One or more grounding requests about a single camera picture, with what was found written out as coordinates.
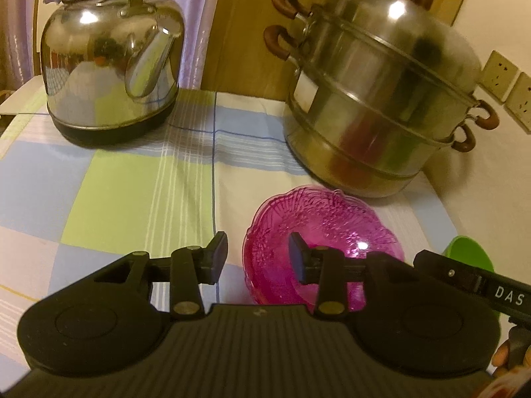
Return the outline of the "right hand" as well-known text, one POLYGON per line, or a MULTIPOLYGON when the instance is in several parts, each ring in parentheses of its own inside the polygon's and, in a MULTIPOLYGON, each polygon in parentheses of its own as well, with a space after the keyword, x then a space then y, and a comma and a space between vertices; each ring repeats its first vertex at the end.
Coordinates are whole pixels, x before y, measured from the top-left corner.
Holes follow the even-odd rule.
MULTIPOLYGON (((496 350, 492 357, 492 365, 495 367, 493 375, 495 377, 501 377, 508 373, 508 357, 509 357, 509 344, 508 341, 504 341, 496 350)), ((531 366, 531 347, 526 350, 525 357, 523 359, 523 367, 530 368, 531 366)))

